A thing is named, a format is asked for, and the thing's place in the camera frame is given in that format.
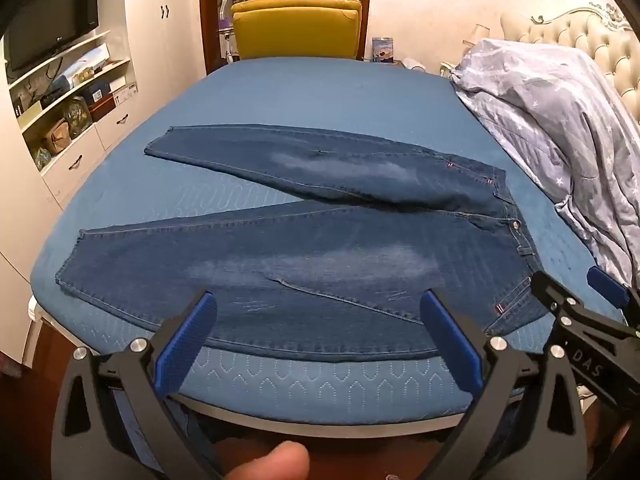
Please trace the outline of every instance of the white shelf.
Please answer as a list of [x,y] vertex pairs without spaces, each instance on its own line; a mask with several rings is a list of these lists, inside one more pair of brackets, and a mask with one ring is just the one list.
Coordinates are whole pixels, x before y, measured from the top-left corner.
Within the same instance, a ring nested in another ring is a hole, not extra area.
[[29,128],[31,128],[36,122],[38,122],[41,118],[43,118],[54,106],[56,106],[57,104],[60,104],[62,101],[64,101],[67,97],[69,97],[70,95],[75,94],[76,92],[78,92],[79,89],[84,88],[85,86],[89,85],[90,83],[94,82],[96,79],[98,79],[99,77],[102,77],[104,74],[106,74],[107,72],[110,72],[111,70],[114,70],[115,68],[124,65],[125,63],[128,63],[129,61],[131,61],[128,57],[126,59],[123,59],[122,61],[117,61],[115,63],[112,63],[110,65],[105,66],[101,72],[98,72],[94,77],[92,77],[91,79],[88,79],[87,81],[79,84],[78,86],[74,86],[71,90],[69,90],[69,92],[67,92],[66,94],[64,94],[63,96],[59,97],[58,99],[56,99],[55,101],[53,101],[49,106],[47,106],[46,108],[44,108],[43,111],[41,111],[39,114],[37,114],[22,130],[21,132],[24,134]]
[[80,137],[82,137],[85,133],[90,132],[91,130],[93,130],[95,128],[95,123],[91,124],[90,126],[87,127],[87,129],[82,132],[80,135],[78,135],[74,140],[71,141],[71,143],[64,149],[62,150],[60,153],[56,153],[55,155],[51,155],[51,162],[49,164],[47,164],[44,168],[42,168],[40,170],[40,176],[44,177],[47,174],[47,171],[49,171],[49,168],[51,168],[55,162],[56,159],[60,157],[60,155],[62,155],[63,153],[66,152],[66,150],[68,150],[69,148],[71,148],[76,142],[78,142],[78,140],[80,140]]
[[80,48],[81,46],[85,46],[86,44],[89,44],[92,41],[99,40],[100,38],[103,38],[104,36],[106,36],[110,32],[111,32],[110,30],[106,30],[105,32],[97,34],[96,36],[92,36],[90,38],[87,38],[86,40],[81,41],[80,43],[76,43],[75,45],[70,46],[68,49],[63,50],[59,54],[56,54],[55,56],[50,57],[46,61],[43,61],[37,67],[32,68],[26,74],[21,75],[18,79],[16,79],[13,83],[11,83],[9,85],[9,90],[11,90],[12,88],[18,86],[21,82],[23,82],[25,79],[27,79],[30,75],[33,75],[34,73],[36,73],[41,68],[46,67],[48,64],[53,63],[55,60],[60,59],[63,56],[66,56],[67,54],[69,54],[70,52],[73,52],[74,50]]

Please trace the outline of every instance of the television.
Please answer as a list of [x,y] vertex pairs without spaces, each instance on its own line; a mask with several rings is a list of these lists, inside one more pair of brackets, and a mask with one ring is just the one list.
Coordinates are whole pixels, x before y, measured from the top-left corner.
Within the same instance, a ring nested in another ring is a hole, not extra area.
[[98,27],[98,0],[27,0],[6,34],[13,72],[34,66]]

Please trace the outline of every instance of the yellow chair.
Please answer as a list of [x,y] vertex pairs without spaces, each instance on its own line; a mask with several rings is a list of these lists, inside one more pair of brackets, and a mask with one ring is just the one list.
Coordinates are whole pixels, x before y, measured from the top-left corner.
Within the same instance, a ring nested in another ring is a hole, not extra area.
[[249,0],[231,7],[241,59],[277,56],[355,59],[359,0]]

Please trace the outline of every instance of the bag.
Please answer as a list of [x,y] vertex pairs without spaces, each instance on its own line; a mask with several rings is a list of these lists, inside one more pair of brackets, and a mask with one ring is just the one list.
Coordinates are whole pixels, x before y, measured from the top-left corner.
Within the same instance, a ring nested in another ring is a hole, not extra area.
[[42,171],[43,168],[51,162],[51,154],[43,147],[39,147],[37,150],[32,152],[31,158],[36,163],[38,171]]
[[64,119],[59,120],[56,125],[47,132],[44,141],[51,155],[60,153],[71,144],[69,124]]
[[72,139],[75,139],[94,123],[85,100],[80,96],[74,96],[66,102],[62,115],[69,125],[69,135]]

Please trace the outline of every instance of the hand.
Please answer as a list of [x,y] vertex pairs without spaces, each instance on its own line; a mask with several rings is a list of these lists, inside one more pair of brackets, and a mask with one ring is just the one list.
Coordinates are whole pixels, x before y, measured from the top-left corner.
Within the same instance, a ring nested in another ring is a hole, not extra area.
[[593,466],[594,450],[606,438],[612,438],[610,451],[613,452],[622,442],[630,427],[612,409],[607,408],[600,399],[596,399],[584,413],[584,425],[587,432],[589,469]]
[[302,444],[283,442],[267,456],[236,467],[225,480],[306,480],[309,453]]

